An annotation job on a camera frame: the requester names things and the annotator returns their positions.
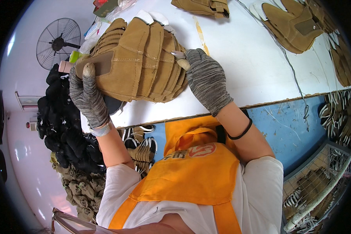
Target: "black boot pile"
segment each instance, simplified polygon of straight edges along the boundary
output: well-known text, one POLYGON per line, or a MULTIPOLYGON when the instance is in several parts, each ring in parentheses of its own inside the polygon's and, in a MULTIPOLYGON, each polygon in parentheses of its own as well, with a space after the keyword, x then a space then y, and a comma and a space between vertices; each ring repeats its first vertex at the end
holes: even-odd
POLYGON ((80 112, 69 96, 69 80, 61 77, 66 73, 58 72, 58 68, 55 64, 49 72, 46 96, 38 100, 39 137, 56 153, 62 167, 68 168, 71 163, 86 173, 104 173, 98 142, 93 135, 82 134, 80 112))

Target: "gray knit glove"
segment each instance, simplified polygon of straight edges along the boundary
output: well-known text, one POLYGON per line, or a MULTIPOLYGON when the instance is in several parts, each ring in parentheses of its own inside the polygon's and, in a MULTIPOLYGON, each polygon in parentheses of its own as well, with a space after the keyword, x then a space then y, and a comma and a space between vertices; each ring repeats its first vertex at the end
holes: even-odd
POLYGON ((198 49, 185 52, 191 68, 186 72, 194 96, 215 117, 220 110, 232 102, 226 90, 225 72, 221 65, 198 49))
POLYGON ((95 84, 95 65, 87 63, 83 68, 83 81, 70 69, 70 98, 87 118, 92 128, 103 125, 109 118, 107 106, 95 84))

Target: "fan guard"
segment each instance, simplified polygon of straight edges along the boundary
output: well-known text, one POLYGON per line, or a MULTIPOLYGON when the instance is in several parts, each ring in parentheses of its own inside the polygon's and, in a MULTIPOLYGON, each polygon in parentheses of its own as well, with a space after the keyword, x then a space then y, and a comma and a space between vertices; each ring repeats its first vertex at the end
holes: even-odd
POLYGON ((51 70, 55 63, 67 59, 71 52, 79 49, 81 32, 78 24, 69 18, 50 23, 42 32, 36 46, 39 64, 51 70))

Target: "white work table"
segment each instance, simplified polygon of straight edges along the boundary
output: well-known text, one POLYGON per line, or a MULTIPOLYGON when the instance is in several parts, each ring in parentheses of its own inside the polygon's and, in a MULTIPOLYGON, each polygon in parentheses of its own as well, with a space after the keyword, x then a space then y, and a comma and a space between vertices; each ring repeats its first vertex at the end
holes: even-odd
MULTIPOLYGON (((193 15, 170 4, 170 0, 140 0, 117 14, 130 22, 139 10, 157 11, 169 19, 176 38, 186 49, 209 51, 224 68, 229 94, 239 107, 258 106, 300 97, 292 70, 282 51, 268 31, 235 0, 228 0, 229 19, 193 15)), ((247 7, 253 0, 242 1, 247 7)), ((342 90, 323 36, 303 54, 286 51, 299 86, 306 96, 316 96, 342 90)), ((208 111, 187 87, 168 103, 132 101, 123 112, 112 115, 117 128, 159 123, 171 119, 205 115, 208 111)), ((89 132, 87 120, 81 116, 84 132, 89 132)))

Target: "metal wire rack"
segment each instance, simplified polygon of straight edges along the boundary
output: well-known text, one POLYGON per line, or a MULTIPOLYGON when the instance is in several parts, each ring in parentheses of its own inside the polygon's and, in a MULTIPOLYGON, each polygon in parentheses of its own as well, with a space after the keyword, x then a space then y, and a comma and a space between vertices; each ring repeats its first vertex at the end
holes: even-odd
POLYGON ((351 175, 351 150, 323 145, 284 178, 283 230, 312 233, 342 197, 351 175))

